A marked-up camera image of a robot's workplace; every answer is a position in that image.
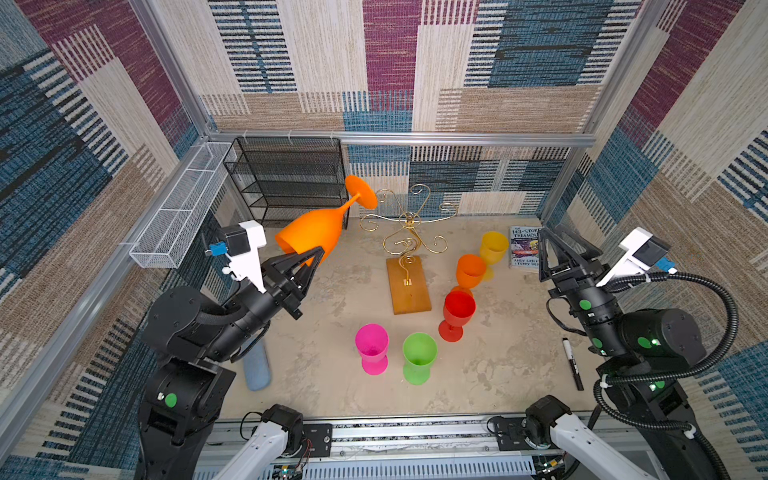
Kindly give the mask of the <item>orange back wine glass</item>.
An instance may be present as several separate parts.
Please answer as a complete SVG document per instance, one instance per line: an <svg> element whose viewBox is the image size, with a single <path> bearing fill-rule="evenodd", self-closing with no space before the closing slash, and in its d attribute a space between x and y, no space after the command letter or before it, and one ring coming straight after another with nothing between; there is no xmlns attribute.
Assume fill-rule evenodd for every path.
<svg viewBox="0 0 768 480"><path fill-rule="evenodd" d="M362 178L347 176L345 187L350 195L345 204L337 208L307 212L276 235L275 240L284 253L303 254L316 247L322 247L324 256L327 256L337 245L345 214L354 203L367 209L376 208L377 196Z"/></svg>

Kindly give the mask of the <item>orange wine glass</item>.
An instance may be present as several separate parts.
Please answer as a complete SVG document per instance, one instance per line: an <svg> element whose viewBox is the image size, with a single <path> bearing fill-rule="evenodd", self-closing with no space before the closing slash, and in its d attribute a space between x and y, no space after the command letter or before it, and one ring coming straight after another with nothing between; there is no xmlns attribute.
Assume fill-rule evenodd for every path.
<svg viewBox="0 0 768 480"><path fill-rule="evenodd" d="M347 176L345 187L350 195L345 204L337 208L307 212L276 235L275 240L284 253L303 254L316 247L322 247L324 256L327 256L337 245L345 214L354 203L367 209L376 208L377 196L362 178Z"/></svg>
<svg viewBox="0 0 768 480"><path fill-rule="evenodd" d="M472 290L484 279L487 271L485 261L478 255L466 254L459 258L456 280L460 288Z"/></svg>

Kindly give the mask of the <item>yellow plastic wine glass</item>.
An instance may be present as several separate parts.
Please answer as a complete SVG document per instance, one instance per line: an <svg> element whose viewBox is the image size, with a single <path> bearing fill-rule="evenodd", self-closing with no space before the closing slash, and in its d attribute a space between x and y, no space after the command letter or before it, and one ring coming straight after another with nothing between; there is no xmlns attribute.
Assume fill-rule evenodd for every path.
<svg viewBox="0 0 768 480"><path fill-rule="evenodd" d="M507 237L496 231L486 232L481 239L479 256L486 265L486 271L483 281L487 282L494 278L493 266L498 264L509 249Z"/></svg>

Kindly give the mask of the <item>orange front wine glass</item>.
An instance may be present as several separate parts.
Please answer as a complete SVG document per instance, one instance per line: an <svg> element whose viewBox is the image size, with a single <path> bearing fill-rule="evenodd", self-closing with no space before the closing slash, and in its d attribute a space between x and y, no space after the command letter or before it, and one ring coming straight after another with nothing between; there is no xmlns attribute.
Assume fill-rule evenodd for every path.
<svg viewBox="0 0 768 480"><path fill-rule="evenodd" d="M487 271L485 261L478 255L466 254L459 258L456 280L460 288L472 290L484 279Z"/></svg>

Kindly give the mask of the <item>pink plastic wine glass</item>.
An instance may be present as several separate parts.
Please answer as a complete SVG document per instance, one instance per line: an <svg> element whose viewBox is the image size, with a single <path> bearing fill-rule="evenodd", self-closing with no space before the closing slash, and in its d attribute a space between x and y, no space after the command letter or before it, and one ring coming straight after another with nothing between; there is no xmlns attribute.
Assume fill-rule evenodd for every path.
<svg viewBox="0 0 768 480"><path fill-rule="evenodd" d="M355 347L366 374L378 376L386 371L389 336L384 327L378 324L367 324L360 328L355 336Z"/></svg>

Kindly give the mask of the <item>red plastic wine glass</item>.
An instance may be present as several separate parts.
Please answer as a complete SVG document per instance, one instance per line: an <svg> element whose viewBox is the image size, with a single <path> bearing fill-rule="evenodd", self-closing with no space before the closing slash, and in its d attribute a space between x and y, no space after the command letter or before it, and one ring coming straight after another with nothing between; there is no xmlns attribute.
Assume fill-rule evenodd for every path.
<svg viewBox="0 0 768 480"><path fill-rule="evenodd" d="M474 297L464 291L450 292L444 301L443 321L438 326L440 337L446 342L458 342L464 335L464 326L476 312Z"/></svg>

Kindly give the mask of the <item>green plastic wine glass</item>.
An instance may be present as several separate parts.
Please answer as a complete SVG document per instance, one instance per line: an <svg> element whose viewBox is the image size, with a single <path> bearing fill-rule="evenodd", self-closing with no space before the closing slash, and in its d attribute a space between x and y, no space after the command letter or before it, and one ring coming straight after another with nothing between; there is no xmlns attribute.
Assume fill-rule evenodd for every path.
<svg viewBox="0 0 768 480"><path fill-rule="evenodd" d="M403 355L405 380L412 385L422 385L430 378L431 367L438 357L438 345L429 334L416 332L405 339Z"/></svg>

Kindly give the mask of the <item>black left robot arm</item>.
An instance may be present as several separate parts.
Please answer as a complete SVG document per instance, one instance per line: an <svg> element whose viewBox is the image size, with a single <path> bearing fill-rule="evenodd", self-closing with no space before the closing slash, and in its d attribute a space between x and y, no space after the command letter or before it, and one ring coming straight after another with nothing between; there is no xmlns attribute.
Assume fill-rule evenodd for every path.
<svg viewBox="0 0 768 480"><path fill-rule="evenodd" d="M157 354L138 411L138 479L190 479L219 419L236 374L235 363L286 311L302 315L301 302L325 252L315 247L265 260L258 279L247 281L219 304L193 287L175 287L151 306L144 342Z"/></svg>

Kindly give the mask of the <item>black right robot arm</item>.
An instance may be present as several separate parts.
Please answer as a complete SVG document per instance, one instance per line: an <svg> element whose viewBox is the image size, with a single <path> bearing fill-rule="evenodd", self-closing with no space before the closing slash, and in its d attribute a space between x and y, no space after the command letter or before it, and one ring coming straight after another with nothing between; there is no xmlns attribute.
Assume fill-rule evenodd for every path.
<svg viewBox="0 0 768 480"><path fill-rule="evenodd" d="M637 429L671 479L727 479L730 474L696 420L681 380L713 368L733 346L740 326L733 296L717 282L672 266L668 243L636 228L620 243L614 266L575 230L538 232L539 279L564 300L604 362L592 387L599 410ZM682 281L703 286L724 305L726 328L713 351L704 347L695 318L679 308L625 312L617 296L641 285Z"/></svg>

